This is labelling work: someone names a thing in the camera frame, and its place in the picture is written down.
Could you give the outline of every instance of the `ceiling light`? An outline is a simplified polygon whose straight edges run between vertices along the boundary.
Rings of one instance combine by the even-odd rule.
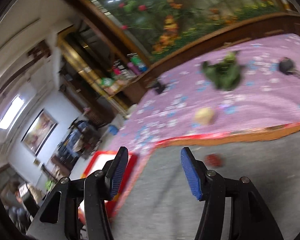
[[[9,128],[23,104],[24,101],[19,96],[12,101],[11,106],[0,120],[0,129],[7,130]]]

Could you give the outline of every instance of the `ceiling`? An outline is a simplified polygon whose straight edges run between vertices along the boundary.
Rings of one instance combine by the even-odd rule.
[[[0,166],[7,163],[6,149],[16,133],[22,116],[52,89],[58,87],[58,70],[61,54],[55,48],[57,33],[70,26],[75,18],[74,11],[62,0],[16,0],[0,18],[0,87],[31,58],[26,53],[43,39],[52,55],[41,59],[7,88],[5,97],[0,98],[0,118],[12,99],[24,91],[27,107],[9,131],[0,131]]]
[[[0,83],[21,55],[49,34],[68,27],[73,16],[62,0],[17,0],[0,21]]]

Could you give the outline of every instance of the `green stuffed toy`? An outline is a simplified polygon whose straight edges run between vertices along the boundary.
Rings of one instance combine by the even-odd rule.
[[[234,90],[241,79],[241,68],[236,60],[238,51],[229,52],[222,62],[209,65],[208,61],[203,62],[202,70],[216,89],[231,91]]]
[[[133,11],[134,8],[137,7],[137,2],[135,0],[129,0],[127,2],[127,5],[125,5],[123,7],[124,11],[127,12],[127,13],[130,13]]]

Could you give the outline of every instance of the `blue gripper pad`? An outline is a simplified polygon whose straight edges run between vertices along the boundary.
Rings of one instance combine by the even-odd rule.
[[[106,181],[109,183],[108,186],[111,199],[113,199],[119,191],[127,163],[128,149],[121,146],[106,174]]]
[[[196,162],[192,152],[188,147],[184,147],[181,150],[181,165],[188,180],[192,195],[194,195],[197,200],[201,200],[203,193],[201,190],[200,177],[194,167],[195,164],[193,161]]]

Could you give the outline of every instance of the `blue container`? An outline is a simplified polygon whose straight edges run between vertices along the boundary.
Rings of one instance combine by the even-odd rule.
[[[119,132],[119,129],[115,127],[114,125],[110,124],[109,125],[109,133],[112,135],[116,135]]]

